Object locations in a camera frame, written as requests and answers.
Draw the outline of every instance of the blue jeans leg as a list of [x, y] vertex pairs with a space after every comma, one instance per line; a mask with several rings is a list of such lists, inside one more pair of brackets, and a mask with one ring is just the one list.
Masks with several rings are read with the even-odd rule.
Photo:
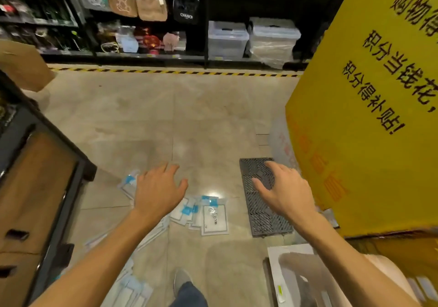
[[186, 282], [169, 307], [208, 307], [208, 304], [202, 293], [191, 282]]

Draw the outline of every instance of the storage bin lid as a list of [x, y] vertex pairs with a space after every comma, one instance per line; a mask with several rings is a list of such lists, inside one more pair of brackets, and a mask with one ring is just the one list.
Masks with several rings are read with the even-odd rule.
[[252, 22], [252, 34], [262, 37], [274, 37], [282, 39], [297, 40], [301, 33], [292, 20], [269, 19], [269, 18], [250, 18]]
[[249, 34], [244, 23], [209, 21], [210, 39], [236, 39], [248, 41]]

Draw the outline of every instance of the clear storage bin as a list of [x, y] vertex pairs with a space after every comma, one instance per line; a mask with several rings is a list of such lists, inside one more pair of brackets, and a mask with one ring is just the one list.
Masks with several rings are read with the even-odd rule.
[[242, 58], [248, 40], [244, 23], [209, 21], [210, 58]]
[[280, 69], [292, 61], [292, 49], [301, 37], [292, 20], [253, 17], [248, 30], [253, 59]]

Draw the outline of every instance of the gray floor mat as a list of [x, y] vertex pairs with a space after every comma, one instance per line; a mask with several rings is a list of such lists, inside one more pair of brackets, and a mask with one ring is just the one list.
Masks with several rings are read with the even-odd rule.
[[253, 177], [259, 178], [266, 188], [272, 188], [274, 175], [265, 165], [265, 161], [268, 160], [272, 161], [272, 158], [244, 158], [239, 160], [253, 237], [286, 234], [293, 231], [292, 226], [284, 217], [273, 213], [269, 209], [251, 181]]

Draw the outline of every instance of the striped floor tape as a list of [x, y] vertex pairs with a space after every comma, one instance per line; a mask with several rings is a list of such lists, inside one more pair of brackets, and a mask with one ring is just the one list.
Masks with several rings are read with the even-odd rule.
[[172, 71], [172, 70], [116, 70], [109, 68], [75, 68], [75, 67], [50, 67], [52, 71], [77, 71], [77, 72], [123, 72], [123, 73], [165, 73], [165, 74], [196, 74], [196, 75], [239, 75], [246, 77], [300, 77], [299, 74], [281, 73], [233, 73], [233, 72], [197, 72], [197, 71]]

